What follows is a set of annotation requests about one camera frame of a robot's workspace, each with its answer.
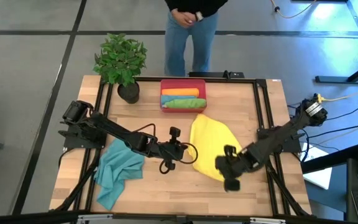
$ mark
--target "potted plant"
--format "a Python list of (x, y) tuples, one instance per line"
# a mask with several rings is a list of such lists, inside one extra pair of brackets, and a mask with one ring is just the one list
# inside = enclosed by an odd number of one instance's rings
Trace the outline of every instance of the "potted plant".
[(101, 44), (100, 55), (95, 54), (93, 70), (105, 82), (119, 84), (118, 95), (128, 103), (139, 100), (139, 84), (135, 76), (145, 68), (146, 52), (143, 42), (125, 39), (125, 34), (108, 34), (109, 38)]

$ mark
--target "black pot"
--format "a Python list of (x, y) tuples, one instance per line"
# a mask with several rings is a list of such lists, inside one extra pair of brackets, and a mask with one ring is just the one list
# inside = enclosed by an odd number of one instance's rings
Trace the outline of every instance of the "black pot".
[(120, 84), (117, 91), (118, 95), (127, 103), (133, 104), (139, 100), (140, 88), (137, 82), (131, 83), (128, 86)]

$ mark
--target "yellow cloth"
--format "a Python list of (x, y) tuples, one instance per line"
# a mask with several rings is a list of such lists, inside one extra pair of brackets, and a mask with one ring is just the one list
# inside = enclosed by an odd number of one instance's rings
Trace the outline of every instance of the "yellow cloth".
[[(216, 156), (224, 155), (225, 145), (236, 147), (237, 152), (241, 150), (240, 143), (225, 124), (203, 114), (197, 115), (191, 125), (190, 143), (198, 150), (198, 159), (193, 163), (193, 167), (198, 172), (220, 181), (224, 179), (215, 169)], [(188, 152), (194, 159), (196, 152), (191, 146)]]
[(162, 95), (195, 96), (197, 98), (199, 91), (197, 88), (163, 89)]

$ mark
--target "orange cloth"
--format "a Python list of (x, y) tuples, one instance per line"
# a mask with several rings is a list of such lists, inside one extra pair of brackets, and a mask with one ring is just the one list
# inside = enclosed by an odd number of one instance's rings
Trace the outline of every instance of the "orange cloth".
[(197, 88), (175, 88), (162, 90), (162, 95), (195, 96), (197, 98), (199, 94), (200, 92)]

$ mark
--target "green plant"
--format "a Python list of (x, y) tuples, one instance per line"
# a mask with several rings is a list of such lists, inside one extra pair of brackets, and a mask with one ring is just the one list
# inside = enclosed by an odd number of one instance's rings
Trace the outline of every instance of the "green plant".
[(146, 52), (143, 42), (125, 39), (125, 34), (108, 34), (109, 39), (101, 44), (100, 55), (95, 54), (93, 70), (106, 82), (127, 86), (135, 83), (135, 76), (145, 68)]

